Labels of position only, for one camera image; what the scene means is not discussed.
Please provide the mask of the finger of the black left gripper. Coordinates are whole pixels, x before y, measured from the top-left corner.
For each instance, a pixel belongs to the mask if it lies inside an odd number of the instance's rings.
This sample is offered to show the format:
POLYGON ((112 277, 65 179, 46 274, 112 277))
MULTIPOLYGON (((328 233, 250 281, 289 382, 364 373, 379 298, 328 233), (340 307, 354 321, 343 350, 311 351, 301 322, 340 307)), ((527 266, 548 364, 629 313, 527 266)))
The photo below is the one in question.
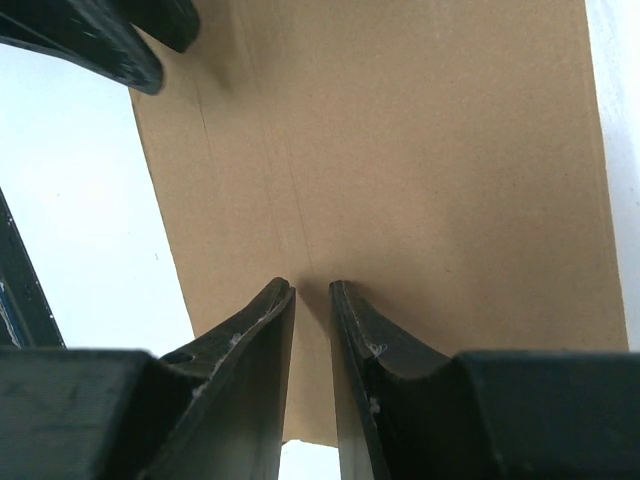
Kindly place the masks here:
POLYGON ((184 53, 200 31, 200 17, 190 0, 129 0, 128 20, 170 49, 184 53))
POLYGON ((60 58, 142 93, 163 84, 159 59, 113 1, 1 3, 1 42, 60 58))

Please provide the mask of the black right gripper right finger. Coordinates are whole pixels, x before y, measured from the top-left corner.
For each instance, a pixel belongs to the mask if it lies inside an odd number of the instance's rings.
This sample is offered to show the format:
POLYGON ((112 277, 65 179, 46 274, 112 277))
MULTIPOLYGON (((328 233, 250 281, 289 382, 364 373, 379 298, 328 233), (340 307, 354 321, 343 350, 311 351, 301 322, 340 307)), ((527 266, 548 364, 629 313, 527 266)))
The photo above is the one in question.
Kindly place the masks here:
POLYGON ((635 479, 639 357, 465 351, 447 357, 349 281, 330 285, 345 479, 635 479))

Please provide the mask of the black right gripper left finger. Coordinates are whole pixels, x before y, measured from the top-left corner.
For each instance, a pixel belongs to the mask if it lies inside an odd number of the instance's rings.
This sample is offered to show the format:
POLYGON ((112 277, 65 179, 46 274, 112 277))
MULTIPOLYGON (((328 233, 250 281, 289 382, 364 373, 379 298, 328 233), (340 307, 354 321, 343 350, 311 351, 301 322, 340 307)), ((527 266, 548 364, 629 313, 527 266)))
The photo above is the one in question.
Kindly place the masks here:
POLYGON ((296 292, 249 304, 156 358, 141 350, 5 347, 5 479, 274 479, 296 292))

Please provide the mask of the brown cardboard box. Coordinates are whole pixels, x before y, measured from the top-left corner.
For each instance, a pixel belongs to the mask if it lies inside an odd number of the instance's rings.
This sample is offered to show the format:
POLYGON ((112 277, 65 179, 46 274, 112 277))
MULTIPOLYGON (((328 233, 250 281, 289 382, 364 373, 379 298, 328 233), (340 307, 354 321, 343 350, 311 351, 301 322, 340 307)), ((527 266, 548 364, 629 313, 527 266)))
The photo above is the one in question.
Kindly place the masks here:
POLYGON ((581 1, 200 1, 133 109, 196 334, 297 291, 284 436, 336 444, 328 288, 452 355, 625 351, 581 1))

